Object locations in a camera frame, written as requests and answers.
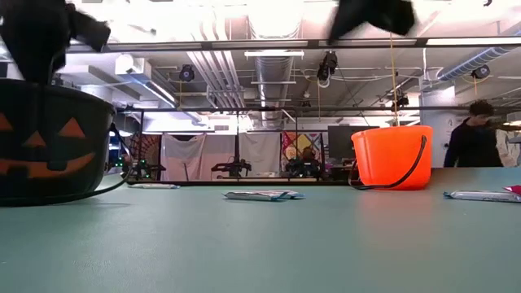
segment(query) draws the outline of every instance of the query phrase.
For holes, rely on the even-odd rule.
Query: orange bucket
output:
[[[431,179],[430,126],[370,129],[355,133],[351,139],[360,179],[365,185],[390,190],[421,190]]]

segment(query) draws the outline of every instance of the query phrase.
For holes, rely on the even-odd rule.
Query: black pumpkin bucket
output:
[[[0,80],[0,206],[92,196],[114,115],[110,103],[79,90]]]

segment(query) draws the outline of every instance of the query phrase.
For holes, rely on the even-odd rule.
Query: tabletop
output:
[[[307,199],[282,203],[221,195],[246,186],[122,187],[3,208],[0,292],[519,293],[521,205],[442,193],[501,190],[520,175],[436,170],[409,192],[291,186]]]

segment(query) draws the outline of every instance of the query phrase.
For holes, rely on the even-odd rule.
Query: bucket rim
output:
[[[392,127],[382,127],[382,128],[377,128],[377,129],[367,129],[367,130],[364,130],[364,131],[359,131],[359,132],[356,132],[356,133],[353,133],[352,134],[352,138],[359,138],[361,136],[363,136],[364,134],[366,133],[375,133],[375,132],[383,132],[383,131],[388,131],[388,130],[391,130],[391,129],[398,129],[398,128],[401,128],[401,129],[425,129],[425,130],[430,130],[432,131],[433,128],[429,125],[412,125],[412,126],[392,126]]]
[[[0,79],[0,89],[4,86],[20,88],[20,89],[24,89],[24,90],[29,89],[31,91],[36,92],[37,90],[40,90],[42,85],[39,85],[37,83],[22,81],[22,80],[9,79],[9,78]],[[85,102],[85,103],[94,103],[94,104],[99,105],[100,107],[104,108],[107,112],[109,112],[109,114],[111,114],[111,115],[116,114],[116,109],[114,108],[114,106],[112,106],[112,104],[110,104],[109,102],[107,102],[101,98],[98,98],[92,94],[87,94],[80,90],[69,89],[66,87],[58,86],[58,85],[45,85],[44,88],[45,88],[46,94],[49,94],[51,96],[58,95],[60,98],[67,98],[67,99],[74,98],[75,100],[80,99],[82,102]]]

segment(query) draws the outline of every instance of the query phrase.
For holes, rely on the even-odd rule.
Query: plastic bucket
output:
[[[399,181],[413,167],[424,149],[416,168],[391,190],[421,190],[431,178],[432,128],[402,126],[370,129],[351,136],[357,156],[361,181],[367,186],[388,186]]]
[[[90,94],[0,80],[0,205],[90,192],[103,178],[110,103]]]

